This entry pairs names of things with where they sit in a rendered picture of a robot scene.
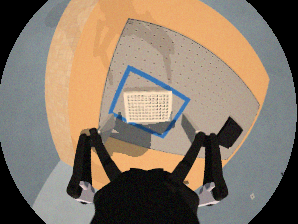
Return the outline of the white well plate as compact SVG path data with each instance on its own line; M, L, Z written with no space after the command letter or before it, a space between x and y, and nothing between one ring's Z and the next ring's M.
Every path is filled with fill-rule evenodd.
M172 91L124 92L124 103L127 122L161 122L171 120Z

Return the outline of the blue tape outline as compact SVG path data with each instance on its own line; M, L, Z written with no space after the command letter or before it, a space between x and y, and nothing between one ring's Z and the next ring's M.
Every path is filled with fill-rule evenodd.
M151 82L153 82L153 83L161 86L162 88L164 88L164 89L166 89L168 91L172 91L173 94L175 94L176 96L178 96L179 98L181 98L181 99L183 99L185 101L183 103L183 105L181 106L180 110L178 111L178 113L176 114L176 116L174 117L174 119L169 124L169 126L167 127L167 129L165 130L165 132L163 134L157 133L157 132L155 132L153 130L150 130L150 129L142 126L142 125L139 125L139 124L137 124L135 122L127 122L126 118L124 118L124 117L122 117L122 116L120 116L120 115L118 115L118 114L116 114L116 113L113 112L113 110L115 108L115 105L116 105L116 102L117 102L117 100L119 98L119 95L121 93L121 90L122 90L122 88L123 88L123 86L125 84L125 81L126 81L128 75L129 75L130 71L133 72L133 73L135 73L135 74L137 74L137 75L139 75L139 76L141 76L141 77L144 77L145 79L147 79L147 80L149 80L149 81L151 81ZM112 101L112 104L110 106L110 109L109 109L108 114L114 113L114 117L116 117L116 118L118 118L118 119L120 119L120 120L122 120L122 121L124 121L126 123L129 123L129 124L131 124L131 125L139 128L139 129L142 129L142 130L144 130L146 132L149 132L149 133L151 133L153 135L156 135L156 136L164 139L164 137L167 135L167 133L173 127L173 125L175 124L175 122L177 121L177 119L179 118L179 116L182 114L183 110L185 109L185 107L187 106L187 104L189 103L190 100L191 99L189 99L188 97L186 97L182 93L178 92L174 88L168 86L167 84L161 82L160 80L158 80L158 79L156 79L156 78L154 78L154 77L152 77L152 76L150 76L150 75L148 75L148 74L146 74L146 73L144 73L144 72L142 72L142 71L140 71L140 70L138 70L138 69L136 69L136 68L128 65L127 68L126 68L126 70L125 70L125 73L124 73L124 75L123 75L123 77L122 77L122 79L120 81L120 84L119 84L119 86L117 88L117 91L116 91L115 96L113 98L113 101Z

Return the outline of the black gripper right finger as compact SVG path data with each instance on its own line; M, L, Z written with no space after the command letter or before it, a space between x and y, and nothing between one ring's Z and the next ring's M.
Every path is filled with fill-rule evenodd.
M198 207L212 206L228 195L217 135L200 132L187 113L182 114L181 126L192 145L169 177L157 188L155 198L160 203L166 203L173 197L194 164L201 147L205 147L203 187L199 191Z

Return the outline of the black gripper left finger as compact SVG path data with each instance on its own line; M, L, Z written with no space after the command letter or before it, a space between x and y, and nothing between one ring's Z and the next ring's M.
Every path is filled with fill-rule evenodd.
M132 202L136 199L135 189L123 176L104 146L115 125L114 113L110 113L98 128L89 129L89 136L85 133L79 136L73 174L66 191L69 196L82 204L94 205L95 189L92 186L91 147L95 147L103 169L120 198L125 202Z

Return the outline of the grey perforated base plate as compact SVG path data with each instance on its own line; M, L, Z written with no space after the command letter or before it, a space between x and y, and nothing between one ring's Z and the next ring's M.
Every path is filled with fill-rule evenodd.
M220 132L231 117L243 129L230 149L221 145L221 160L228 160L249 131L260 104L254 94L222 59L193 39L164 26L128 18L108 68L98 127L109 115L113 98L130 65L174 88L189 99L187 113L206 135ZM124 92L168 91L130 71L114 113L126 118ZM109 137L140 147L185 156L191 146L182 114L163 138L116 117Z

